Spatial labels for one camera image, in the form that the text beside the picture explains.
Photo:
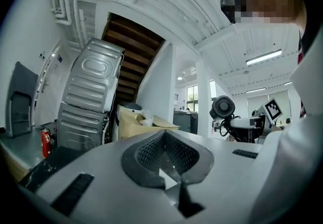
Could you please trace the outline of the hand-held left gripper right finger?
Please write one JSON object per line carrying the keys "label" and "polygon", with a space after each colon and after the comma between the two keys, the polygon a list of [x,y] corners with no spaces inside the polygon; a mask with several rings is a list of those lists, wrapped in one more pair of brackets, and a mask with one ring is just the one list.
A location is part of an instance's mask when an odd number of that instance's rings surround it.
{"label": "hand-held left gripper right finger", "polygon": [[222,223],[225,211],[236,209],[225,197],[243,184],[261,145],[166,130],[165,150],[183,186],[175,186],[178,208],[167,208],[165,222]]}

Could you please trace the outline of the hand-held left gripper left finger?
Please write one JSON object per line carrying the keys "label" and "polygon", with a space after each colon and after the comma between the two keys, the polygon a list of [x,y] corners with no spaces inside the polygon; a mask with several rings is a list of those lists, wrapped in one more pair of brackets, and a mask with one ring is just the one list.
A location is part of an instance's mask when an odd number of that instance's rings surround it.
{"label": "hand-held left gripper left finger", "polygon": [[96,147],[60,169],[35,192],[20,191],[48,223],[178,223],[182,214],[164,190],[141,187],[122,168],[144,133]]}

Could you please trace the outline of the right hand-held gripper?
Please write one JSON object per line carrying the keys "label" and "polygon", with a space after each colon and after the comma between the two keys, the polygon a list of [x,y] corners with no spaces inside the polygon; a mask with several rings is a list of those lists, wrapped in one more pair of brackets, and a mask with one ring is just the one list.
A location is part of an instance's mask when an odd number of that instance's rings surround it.
{"label": "right hand-held gripper", "polygon": [[273,98],[255,110],[254,116],[230,120],[230,134],[237,142],[255,143],[272,131],[272,126],[282,114]]}

